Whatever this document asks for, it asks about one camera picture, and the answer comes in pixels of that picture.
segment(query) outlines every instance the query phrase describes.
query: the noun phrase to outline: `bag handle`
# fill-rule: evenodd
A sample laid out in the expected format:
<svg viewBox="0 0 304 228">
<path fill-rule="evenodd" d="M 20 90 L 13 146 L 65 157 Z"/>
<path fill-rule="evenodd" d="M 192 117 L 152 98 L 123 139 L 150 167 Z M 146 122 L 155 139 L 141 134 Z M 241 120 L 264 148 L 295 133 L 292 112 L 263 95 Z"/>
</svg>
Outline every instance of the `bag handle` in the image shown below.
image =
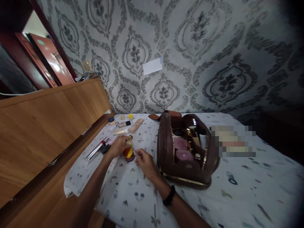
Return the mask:
<svg viewBox="0 0 304 228">
<path fill-rule="evenodd" d="M 171 117 L 178 117 L 178 118 L 181 118 L 181 114 L 180 114 L 179 112 L 176 112 L 176 111 L 169 111 L 169 110 L 165 110 L 164 112 L 168 112 L 169 115 L 170 115 Z M 150 114 L 150 115 L 149 115 L 149 118 L 150 118 L 150 119 L 153 119 L 153 120 L 156 120 L 156 121 L 160 121 L 160 120 L 161 120 L 161 116 L 158 116 L 158 115 L 156 115 L 156 114 Z"/>
</svg>

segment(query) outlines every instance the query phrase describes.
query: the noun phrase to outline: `brown cosmetic bag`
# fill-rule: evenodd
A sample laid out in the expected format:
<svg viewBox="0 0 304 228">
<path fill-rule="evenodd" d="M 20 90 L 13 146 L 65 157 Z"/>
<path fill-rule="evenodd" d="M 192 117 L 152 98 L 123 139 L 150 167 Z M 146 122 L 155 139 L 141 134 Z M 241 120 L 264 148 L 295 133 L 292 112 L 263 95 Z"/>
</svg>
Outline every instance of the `brown cosmetic bag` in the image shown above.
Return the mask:
<svg viewBox="0 0 304 228">
<path fill-rule="evenodd" d="M 214 137 L 206 125 L 195 115 L 187 114 L 184 117 L 176 111 L 164 111 L 159 117 L 155 114 L 149 115 L 153 120 L 160 121 L 157 140 L 157 166 L 160 174 L 166 179 L 196 189 L 207 189 L 211 185 L 211 175 L 219 166 L 220 158 L 218 147 L 215 146 Z M 187 134 L 184 138 L 190 142 L 193 154 L 200 154 L 198 161 L 179 161 L 175 157 L 176 148 L 172 129 L 186 129 L 193 126 L 196 121 L 197 129 L 206 131 L 206 150 L 197 146 Z"/>
</svg>

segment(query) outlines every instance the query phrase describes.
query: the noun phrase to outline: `black bracelet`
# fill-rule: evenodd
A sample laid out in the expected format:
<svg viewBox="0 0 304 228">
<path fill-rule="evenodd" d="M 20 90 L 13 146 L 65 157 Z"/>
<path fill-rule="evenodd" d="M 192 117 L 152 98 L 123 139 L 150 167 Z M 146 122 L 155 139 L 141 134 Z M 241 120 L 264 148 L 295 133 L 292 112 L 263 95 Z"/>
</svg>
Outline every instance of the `black bracelet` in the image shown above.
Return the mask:
<svg viewBox="0 0 304 228">
<path fill-rule="evenodd" d="M 175 194 L 175 187 L 174 187 L 174 185 L 172 185 L 172 186 L 171 186 L 171 192 L 170 192 L 170 194 L 168 195 L 168 197 L 167 197 L 165 200 L 162 201 L 162 203 L 163 203 L 165 206 L 170 206 L 174 194 Z"/>
</svg>

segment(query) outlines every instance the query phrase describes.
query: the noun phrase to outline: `wooden dresser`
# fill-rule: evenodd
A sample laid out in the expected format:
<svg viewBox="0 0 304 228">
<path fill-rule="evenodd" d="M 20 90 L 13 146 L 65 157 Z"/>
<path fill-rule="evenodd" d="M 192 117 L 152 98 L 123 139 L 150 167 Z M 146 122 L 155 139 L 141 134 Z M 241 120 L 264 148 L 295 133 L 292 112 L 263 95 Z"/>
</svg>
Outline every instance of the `wooden dresser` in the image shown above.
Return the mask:
<svg viewBox="0 0 304 228">
<path fill-rule="evenodd" d="M 63 226 L 64 177 L 114 115 L 100 79 L 0 100 L 0 227 Z"/>
</svg>

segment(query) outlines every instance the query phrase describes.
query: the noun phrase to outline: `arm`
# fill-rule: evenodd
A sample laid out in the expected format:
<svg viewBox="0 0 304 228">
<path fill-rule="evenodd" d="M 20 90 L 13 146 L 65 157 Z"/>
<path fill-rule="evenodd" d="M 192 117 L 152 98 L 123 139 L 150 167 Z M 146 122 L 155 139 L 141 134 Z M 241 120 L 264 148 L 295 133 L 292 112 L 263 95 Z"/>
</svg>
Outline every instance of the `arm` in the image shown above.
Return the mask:
<svg viewBox="0 0 304 228">
<path fill-rule="evenodd" d="M 118 136 L 83 189 L 74 210 L 70 227 L 87 227 L 111 161 L 128 146 L 122 146 L 127 136 Z"/>
<path fill-rule="evenodd" d="M 136 151 L 135 162 L 140 166 L 145 176 L 154 184 L 161 198 L 165 200 L 171 192 L 170 185 L 158 174 L 153 158 L 144 149 Z M 211 228 L 180 196 L 175 193 L 168 207 L 180 227 Z"/>
</svg>

